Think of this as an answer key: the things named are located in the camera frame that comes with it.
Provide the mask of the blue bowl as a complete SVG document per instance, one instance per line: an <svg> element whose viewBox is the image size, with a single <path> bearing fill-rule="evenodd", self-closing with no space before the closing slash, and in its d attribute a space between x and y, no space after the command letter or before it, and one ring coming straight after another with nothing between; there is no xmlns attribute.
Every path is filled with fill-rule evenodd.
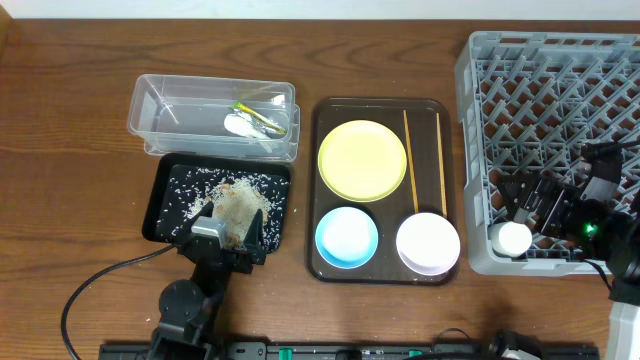
<svg viewBox="0 0 640 360"><path fill-rule="evenodd" d="M314 233L320 256L331 266L350 270L371 260L379 234L373 219L355 207L339 207L326 213Z"/></svg>

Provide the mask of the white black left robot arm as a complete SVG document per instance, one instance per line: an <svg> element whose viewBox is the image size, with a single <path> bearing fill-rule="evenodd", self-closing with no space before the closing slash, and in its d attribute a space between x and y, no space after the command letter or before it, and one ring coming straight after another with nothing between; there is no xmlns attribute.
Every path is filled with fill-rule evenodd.
<svg viewBox="0 0 640 360"><path fill-rule="evenodd" d="M265 262L263 212L253 215L240 248L227 249L223 224L208 215L213 209L212 203L203 206L173 242L195 268L190 279L172 282L160 295L160 320L146 355L150 360L220 359L221 347L209 340L208 331L231 274L250 274Z"/></svg>

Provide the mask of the pink bowl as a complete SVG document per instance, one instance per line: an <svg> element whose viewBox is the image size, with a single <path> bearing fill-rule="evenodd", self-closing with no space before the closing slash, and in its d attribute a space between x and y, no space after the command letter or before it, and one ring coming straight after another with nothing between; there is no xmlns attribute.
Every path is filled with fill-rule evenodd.
<svg viewBox="0 0 640 360"><path fill-rule="evenodd" d="M434 213L417 213L398 228L396 249L410 270L424 276L438 276L457 263L461 242L457 230L446 218Z"/></svg>

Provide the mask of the green snack wrapper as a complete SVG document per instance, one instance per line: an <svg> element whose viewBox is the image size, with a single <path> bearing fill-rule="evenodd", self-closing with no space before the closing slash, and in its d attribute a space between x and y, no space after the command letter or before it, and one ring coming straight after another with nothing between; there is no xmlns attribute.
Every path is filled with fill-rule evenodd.
<svg viewBox="0 0 640 360"><path fill-rule="evenodd" d="M271 121L269 118L267 118L266 116L258 113L257 111L253 110L252 108L244 105L241 102L235 102L232 106L231 109L236 111L236 112L242 112L242 113L246 113L249 116L251 116L262 128L278 134L278 135L285 135L287 133L287 130L278 125L277 123Z"/></svg>

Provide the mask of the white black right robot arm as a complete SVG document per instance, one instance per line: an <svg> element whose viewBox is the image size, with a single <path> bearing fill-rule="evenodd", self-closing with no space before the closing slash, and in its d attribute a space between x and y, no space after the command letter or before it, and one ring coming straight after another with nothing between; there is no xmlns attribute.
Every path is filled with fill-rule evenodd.
<svg viewBox="0 0 640 360"><path fill-rule="evenodd" d="M604 181L592 178L596 193L539 174L503 177L497 188L516 223L535 220L543 236L568 240L587 257L602 278L603 261L613 276L608 284L613 302L609 316L608 359L639 357L639 217L609 205Z"/></svg>

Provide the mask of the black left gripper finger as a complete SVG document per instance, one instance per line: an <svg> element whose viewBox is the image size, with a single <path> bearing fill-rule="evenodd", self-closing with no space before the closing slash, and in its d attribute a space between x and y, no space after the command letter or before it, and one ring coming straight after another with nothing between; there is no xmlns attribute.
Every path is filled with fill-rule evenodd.
<svg viewBox="0 0 640 360"><path fill-rule="evenodd" d="M214 204L211 201L203 203L199 208L193 209L192 221L195 222L202 217L209 218L212 215L213 209Z"/></svg>
<svg viewBox="0 0 640 360"><path fill-rule="evenodd" d="M262 248L263 243L263 211L258 209L247 230L243 244L246 248Z"/></svg>

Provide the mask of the rice food leftovers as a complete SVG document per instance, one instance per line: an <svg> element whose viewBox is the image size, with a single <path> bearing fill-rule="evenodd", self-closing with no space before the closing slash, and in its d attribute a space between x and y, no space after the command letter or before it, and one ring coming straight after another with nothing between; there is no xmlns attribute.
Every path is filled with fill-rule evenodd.
<svg viewBox="0 0 640 360"><path fill-rule="evenodd" d="M226 224L225 246L238 247L247 235L257 211L262 212L264 248L276 251L282 228L290 181L281 175L176 165L155 221L155 236L172 241L208 203L209 215Z"/></svg>

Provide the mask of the white cup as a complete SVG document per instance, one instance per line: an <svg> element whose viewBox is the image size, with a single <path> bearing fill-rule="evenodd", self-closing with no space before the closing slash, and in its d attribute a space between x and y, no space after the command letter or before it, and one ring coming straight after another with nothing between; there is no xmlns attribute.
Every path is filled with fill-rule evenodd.
<svg viewBox="0 0 640 360"><path fill-rule="evenodd" d="M533 237L525 224L508 221L490 226L488 239L497 254L515 258L530 248Z"/></svg>

